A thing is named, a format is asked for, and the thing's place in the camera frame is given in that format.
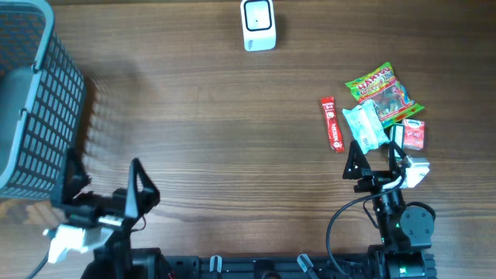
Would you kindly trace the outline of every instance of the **wood grain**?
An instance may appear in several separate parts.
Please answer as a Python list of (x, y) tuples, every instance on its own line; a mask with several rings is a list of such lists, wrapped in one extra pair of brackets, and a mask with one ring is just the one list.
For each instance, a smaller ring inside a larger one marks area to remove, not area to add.
[[(91, 188), (125, 187), (139, 157), (161, 192), (135, 247), (167, 255), (325, 254), (335, 210), (359, 195), (341, 179), (319, 99), (356, 105), (345, 81), (391, 62), (426, 109), (432, 170), (407, 201), (438, 214), (439, 278), (496, 274), (496, 3), (277, 2), (277, 47), (247, 53), (237, 2), (57, 6), (56, 31), (88, 80), (84, 162)], [(338, 115), (346, 144), (352, 136)], [(370, 152), (386, 167), (384, 149)], [(46, 203), (0, 204), (0, 278), (43, 257)], [(336, 252), (364, 252), (379, 234), (359, 206), (332, 233)], [(78, 277), (72, 253), (40, 278)]]

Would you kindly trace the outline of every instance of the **white electronic device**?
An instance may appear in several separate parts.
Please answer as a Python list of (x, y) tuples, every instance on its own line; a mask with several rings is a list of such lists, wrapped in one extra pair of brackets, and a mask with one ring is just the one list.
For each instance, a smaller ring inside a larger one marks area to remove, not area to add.
[(272, 0), (243, 0), (240, 8), (245, 50), (275, 48), (276, 24)]

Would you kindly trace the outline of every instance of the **light blue package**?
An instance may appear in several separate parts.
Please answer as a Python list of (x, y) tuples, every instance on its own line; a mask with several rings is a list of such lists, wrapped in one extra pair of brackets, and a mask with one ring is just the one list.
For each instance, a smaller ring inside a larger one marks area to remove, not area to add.
[(373, 100), (366, 100), (352, 110), (343, 109), (343, 114), (363, 154), (379, 148), (384, 143), (389, 143), (388, 136), (377, 116)]

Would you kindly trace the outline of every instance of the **small red box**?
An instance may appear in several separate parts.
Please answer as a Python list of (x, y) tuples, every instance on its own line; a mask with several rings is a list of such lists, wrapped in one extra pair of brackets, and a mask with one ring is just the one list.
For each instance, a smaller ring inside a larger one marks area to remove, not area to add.
[(405, 139), (403, 147), (420, 150), (424, 148), (425, 123), (423, 121), (403, 119)]

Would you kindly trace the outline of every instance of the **gummy candy package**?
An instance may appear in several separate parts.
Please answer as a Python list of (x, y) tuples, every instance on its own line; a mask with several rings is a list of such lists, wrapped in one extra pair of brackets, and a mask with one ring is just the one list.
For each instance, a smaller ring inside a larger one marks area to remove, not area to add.
[(384, 143), (389, 143), (372, 100), (366, 100), (352, 110), (344, 109), (343, 114), (363, 154), (379, 148)]
[(372, 73), (345, 84), (359, 104), (369, 99), (374, 101), (383, 128), (424, 109), (408, 98), (405, 87), (395, 77), (389, 62)]

